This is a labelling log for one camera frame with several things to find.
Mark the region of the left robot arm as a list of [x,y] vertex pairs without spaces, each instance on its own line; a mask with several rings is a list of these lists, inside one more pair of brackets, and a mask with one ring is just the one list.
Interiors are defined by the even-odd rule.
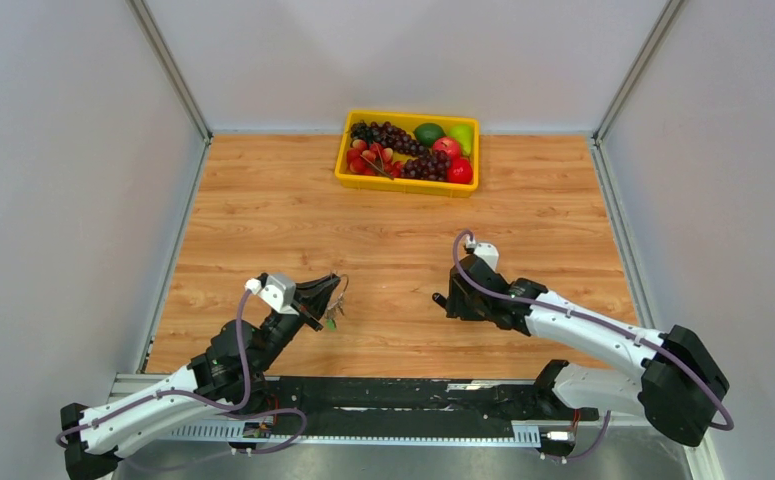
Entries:
[[254,438],[268,437],[285,415],[306,428],[306,415],[281,407],[265,373],[303,327],[333,322],[347,287],[336,273],[299,283],[281,273],[247,280],[233,319],[186,365],[120,400],[61,408],[56,442],[68,476],[102,479],[152,441],[211,417],[250,423]]

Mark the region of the black key tag with key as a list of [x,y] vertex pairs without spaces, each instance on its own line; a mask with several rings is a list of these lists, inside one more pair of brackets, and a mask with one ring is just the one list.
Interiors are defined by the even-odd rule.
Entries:
[[442,309],[446,310],[448,305],[448,298],[441,293],[435,292],[432,294],[432,300]]

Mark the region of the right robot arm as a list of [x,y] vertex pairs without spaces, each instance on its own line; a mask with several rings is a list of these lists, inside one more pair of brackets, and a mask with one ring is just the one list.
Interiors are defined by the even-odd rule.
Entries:
[[447,294],[433,301],[447,317],[552,340],[605,363],[549,362],[536,381],[534,403],[547,417],[596,408],[645,419],[659,433],[696,447],[710,429],[731,431],[723,400],[730,383],[700,337],[675,325],[638,327],[574,304],[526,278],[507,281],[492,262],[469,254],[449,273]]

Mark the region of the large silver keyring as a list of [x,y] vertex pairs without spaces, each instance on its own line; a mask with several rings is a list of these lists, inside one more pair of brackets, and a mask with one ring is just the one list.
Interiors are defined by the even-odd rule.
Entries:
[[349,285],[349,276],[347,274],[339,275],[339,284],[332,293],[329,303],[326,307],[325,320],[334,319],[338,325],[338,319],[345,315],[344,304],[346,292]]

